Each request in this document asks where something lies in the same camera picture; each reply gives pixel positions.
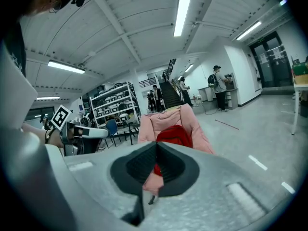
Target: blue chair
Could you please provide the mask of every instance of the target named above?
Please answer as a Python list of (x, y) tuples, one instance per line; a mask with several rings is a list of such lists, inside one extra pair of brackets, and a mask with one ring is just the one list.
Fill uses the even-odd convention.
[(119, 140), (120, 140), (120, 142), (121, 142), (120, 136), (119, 136), (119, 134), (118, 134), (118, 132), (117, 132), (116, 120), (114, 120), (114, 119), (108, 120), (108, 121), (106, 122), (105, 127), (106, 127), (106, 128), (108, 129), (108, 131), (109, 131), (109, 137), (110, 137), (112, 143), (114, 143), (114, 144), (116, 143), (116, 142), (115, 142), (115, 138), (114, 138), (114, 141), (112, 141), (112, 136), (114, 136), (115, 134), (117, 134), (117, 136), (118, 136), (118, 138), (119, 138)]

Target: white table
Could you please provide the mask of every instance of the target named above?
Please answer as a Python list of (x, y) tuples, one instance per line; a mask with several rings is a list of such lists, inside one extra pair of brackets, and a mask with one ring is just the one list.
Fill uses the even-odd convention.
[(295, 134), (297, 119), (298, 119), (299, 91), (300, 90), (308, 90), (308, 84), (305, 84), (305, 85), (294, 84), (294, 90), (295, 90), (295, 116), (294, 116), (294, 123), (293, 123), (293, 127), (292, 127), (292, 135)]

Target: doorway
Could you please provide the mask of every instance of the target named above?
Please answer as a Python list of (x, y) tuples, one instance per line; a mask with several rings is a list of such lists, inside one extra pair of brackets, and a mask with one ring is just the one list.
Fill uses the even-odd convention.
[(250, 49), (256, 60), (263, 87), (292, 85), (290, 63), (277, 32), (259, 39)]

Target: gray concrete floor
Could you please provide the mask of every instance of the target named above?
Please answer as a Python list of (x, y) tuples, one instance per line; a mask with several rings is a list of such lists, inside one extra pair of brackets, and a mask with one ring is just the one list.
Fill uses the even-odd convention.
[[(308, 165), (308, 119), (299, 116), (296, 133), (292, 135), (294, 105), (291, 95), (265, 95), (224, 113), (212, 114), (215, 110), (207, 110), (212, 115), (205, 115), (200, 106), (193, 110), (217, 155), (233, 161), (283, 199), (290, 193), (282, 182), (296, 191)], [(129, 138), (127, 142), (124, 137), (122, 142), (115, 140), (117, 148), (108, 139), (112, 146), (105, 151), (130, 146)], [(136, 143), (137, 137), (133, 137), (133, 144)], [(268, 169), (255, 164), (250, 155)]]

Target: pink jacket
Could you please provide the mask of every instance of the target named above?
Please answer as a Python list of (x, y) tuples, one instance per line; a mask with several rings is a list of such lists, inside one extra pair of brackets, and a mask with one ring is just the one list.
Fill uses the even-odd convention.
[[(191, 136), (193, 149), (214, 154), (214, 151), (203, 133), (200, 124), (188, 104), (163, 113), (142, 115), (138, 135), (138, 143), (156, 141), (157, 135), (173, 125), (181, 125)], [(158, 190), (164, 185), (163, 178), (151, 173), (143, 185), (143, 189), (158, 195)]]

